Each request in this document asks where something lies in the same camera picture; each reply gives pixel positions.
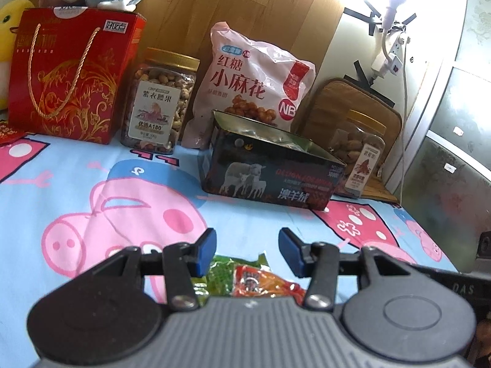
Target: power strip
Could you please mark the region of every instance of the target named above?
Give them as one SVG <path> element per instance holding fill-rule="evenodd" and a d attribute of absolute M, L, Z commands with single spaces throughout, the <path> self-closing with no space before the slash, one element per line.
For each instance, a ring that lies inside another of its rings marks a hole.
<path fill-rule="evenodd" d="M 385 78 L 387 72 L 392 73 L 393 75 L 398 75 L 399 72 L 402 71 L 402 61 L 398 56 L 398 53 L 402 50 L 402 44 L 409 43 L 410 38 L 404 37 L 402 32 L 393 32 L 387 37 L 387 45 L 391 46 L 389 51 L 388 60 L 384 52 L 381 50 L 379 55 L 375 58 L 375 61 L 372 63 L 372 70 L 374 72 L 374 77 Z"/>

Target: bed sheet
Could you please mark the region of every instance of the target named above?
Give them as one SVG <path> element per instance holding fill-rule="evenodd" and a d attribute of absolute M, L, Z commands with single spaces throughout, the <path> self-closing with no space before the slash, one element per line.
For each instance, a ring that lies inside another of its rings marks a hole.
<path fill-rule="evenodd" d="M 36 359 L 25 321 L 40 297 L 115 253 L 138 245 L 145 252 L 193 242 L 217 230 L 217 253 L 249 260 L 264 251 L 271 269 L 308 286 L 284 262 L 280 228 L 305 242 L 318 240 L 354 253 L 372 245 L 392 256 L 455 270 L 424 230 L 399 206 L 334 197 L 309 211 L 209 195 L 199 184 L 197 151 L 172 156 L 28 135 L 0 148 L 0 367 L 26 368 Z M 145 291 L 163 300 L 163 282 Z M 338 280 L 337 301 L 357 291 L 356 279 Z"/>

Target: pink snack bag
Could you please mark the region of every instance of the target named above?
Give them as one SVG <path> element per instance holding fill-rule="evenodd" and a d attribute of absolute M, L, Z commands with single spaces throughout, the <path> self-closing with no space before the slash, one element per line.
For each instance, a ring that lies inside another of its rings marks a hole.
<path fill-rule="evenodd" d="M 212 110 L 245 116 L 290 131 L 302 98 L 315 80 L 315 66 L 272 44 L 249 40 L 216 23 L 211 30 L 213 62 L 196 94 L 182 145 L 205 148 Z"/>

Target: red gift bag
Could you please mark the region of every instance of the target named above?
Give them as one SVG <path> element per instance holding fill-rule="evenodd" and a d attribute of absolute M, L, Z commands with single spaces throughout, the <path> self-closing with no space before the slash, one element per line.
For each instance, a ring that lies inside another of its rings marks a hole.
<path fill-rule="evenodd" d="M 145 19 L 85 7 L 24 12 L 9 87 L 9 123 L 107 144 L 122 111 Z"/>

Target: plastic jar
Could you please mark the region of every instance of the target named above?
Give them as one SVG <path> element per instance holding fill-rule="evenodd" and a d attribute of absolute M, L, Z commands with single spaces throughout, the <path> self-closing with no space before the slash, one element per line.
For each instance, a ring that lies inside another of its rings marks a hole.
<path fill-rule="evenodd" d="M 121 130 L 121 143 L 171 154 L 196 82 L 199 60 L 147 48 L 134 73 Z"/>
<path fill-rule="evenodd" d="M 330 143 L 331 153 L 347 164 L 336 192 L 360 197 L 376 168 L 385 142 L 386 127 L 371 117 L 350 110 L 346 120 L 336 129 Z"/>

